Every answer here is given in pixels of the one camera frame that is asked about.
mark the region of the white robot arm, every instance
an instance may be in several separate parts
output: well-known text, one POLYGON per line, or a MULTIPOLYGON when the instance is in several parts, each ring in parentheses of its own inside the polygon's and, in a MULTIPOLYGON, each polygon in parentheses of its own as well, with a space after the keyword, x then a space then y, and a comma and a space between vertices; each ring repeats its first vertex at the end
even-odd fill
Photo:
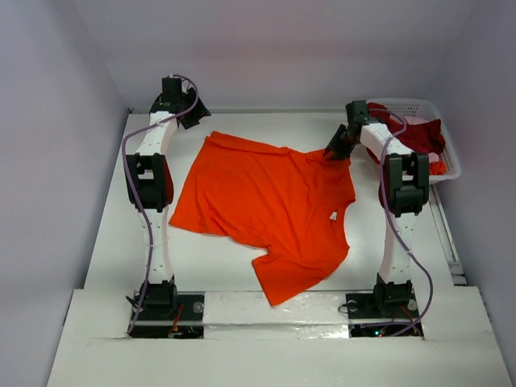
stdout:
MULTIPOLYGON (((186 77, 172 75, 162 79, 162 93, 152 105, 149 126, 130 134, 123 141, 129 200, 139 211, 148 257, 140 291, 134 298, 127 297, 134 307, 128 334, 133 332, 137 322, 145 325, 148 322, 179 319, 180 303, 193 307, 201 305, 204 300, 202 295, 187 295, 184 300, 180 300, 181 295, 177 293, 167 238, 168 208, 173 200, 173 182, 165 154, 169 141, 180 124, 189 129, 208 115, 210 112, 198 97, 195 84, 186 77), (186 87, 183 86, 183 81, 188 81, 186 87), (147 132, 144 141, 134 154, 127 155, 127 139, 142 131, 147 132)), ((202 314, 194 315, 192 319, 199 317, 202 319, 202 314)))
POLYGON ((382 160, 380 203, 389 217, 377 284, 372 293, 347 294, 348 316, 392 318, 413 297, 407 249, 411 248, 417 216, 428 201, 428 155, 413 152, 393 137, 384 123, 369 115, 366 101, 352 102, 346 111, 348 127, 339 127, 327 152, 333 153, 332 159, 346 159, 357 144, 363 144, 382 160))

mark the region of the red fabric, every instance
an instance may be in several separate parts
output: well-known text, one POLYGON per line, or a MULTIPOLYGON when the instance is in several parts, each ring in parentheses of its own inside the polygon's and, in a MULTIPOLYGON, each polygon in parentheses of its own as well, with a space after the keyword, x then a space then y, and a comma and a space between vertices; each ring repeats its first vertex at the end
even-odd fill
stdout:
MULTIPOLYGON (((378 103, 368 103, 369 109, 386 109, 385 106, 378 103)), ((372 117, 382 119, 391 133, 396 133, 403 128, 399 122, 390 118, 388 113, 380 111, 371 111, 372 117)), ((397 136, 397 138, 407 147, 415 152, 443 153, 446 141, 441 135, 441 120, 435 119, 429 123, 421 123, 419 125, 408 125, 406 131, 397 136)))
POLYGON ((170 224, 266 248, 252 265, 271 305, 329 277, 347 255, 349 160, 213 132, 186 178, 170 224), (331 220, 333 212, 337 219, 331 220))
POLYGON ((439 163, 430 164, 430 175, 444 175, 446 165, 440 161, 439 163))

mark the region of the white laundry basket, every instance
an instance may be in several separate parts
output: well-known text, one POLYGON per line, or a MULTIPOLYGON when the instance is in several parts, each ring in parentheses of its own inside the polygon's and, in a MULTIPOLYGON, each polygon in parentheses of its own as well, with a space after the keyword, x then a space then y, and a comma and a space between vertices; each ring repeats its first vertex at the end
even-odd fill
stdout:
POLYGON ((370 99, 368 102, 380 103, 393 113, 398 113, 405 116, 421 117, 428 121, 434 119, 441 120, 441 134, 446 141, 446 147, 442 154, 439 155, 440 160, 446 165, 446 172, 444 175, 430 175, 430 183, 434 184, 437 181, 448 179, 456 179, 460 175, 460 165, 452 141, 447 133, 446 124, 440 116, 437 108, 432 102, 424 99, 413 98, 376 98, 370 99))

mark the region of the white platform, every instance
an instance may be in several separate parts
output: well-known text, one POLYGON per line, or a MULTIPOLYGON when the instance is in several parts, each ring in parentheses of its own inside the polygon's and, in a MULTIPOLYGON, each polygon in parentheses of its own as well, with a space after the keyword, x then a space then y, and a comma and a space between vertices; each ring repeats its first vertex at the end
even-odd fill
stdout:
MULTIPOLYGON (((216 114, 198 127, 180 129, 167 155, 176 190, 170 214, 211 131, 308 152, 324 148, 342 121, 342 114, 329 113, 216 114)), ((132 114, 126 132, 147 122, 146 115, 132 114)), ((128 151, 142 138, 130 142, 128 151)), ((261 252, 228 238, 170 228, 179 290, 208 292, 206 338, 128 339, 130 307, 123 298, 139 287, 145 258, 119 159, 85 288, 73 296, 49 385, 509 386, 476 288, 453 286, 434 197, 414 235, 414 252, 435 283, 435 302, 422 321, 426 340, 348 339, 347 320, 337 312, 343 291, 371 289, 383 252, 377 178, 376 165, 357 148, 352 157, 357 201, 345 218, 347 259, 313 289, 324 291, 301 294, 274 309, 262 293, 249 293, 260 290, 251 260, 261 252)), ((427 280, 416 268, 412 276, 422 304, 427 280)))

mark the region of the white enclosure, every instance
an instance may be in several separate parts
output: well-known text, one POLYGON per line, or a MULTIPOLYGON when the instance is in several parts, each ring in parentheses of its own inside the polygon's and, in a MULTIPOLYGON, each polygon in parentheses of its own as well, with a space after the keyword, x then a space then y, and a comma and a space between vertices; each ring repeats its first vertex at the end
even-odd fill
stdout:
MULTIPOLYGON (((194 79, 218 111, 336 114, 360 98, 432 101, 462 167, 437 190, 516 380, 515 0, 2 5, 2 386, 47 383, 72 292, 85 285, 128 111, 146 111, 172 72, 194 79)), ((91 270, 108 276, 94 261, 91 270)), ((109 273, 113 282, 134 275, 123 264, 109 273)), ((229 275, 208 281, 238 287, 229 275)))

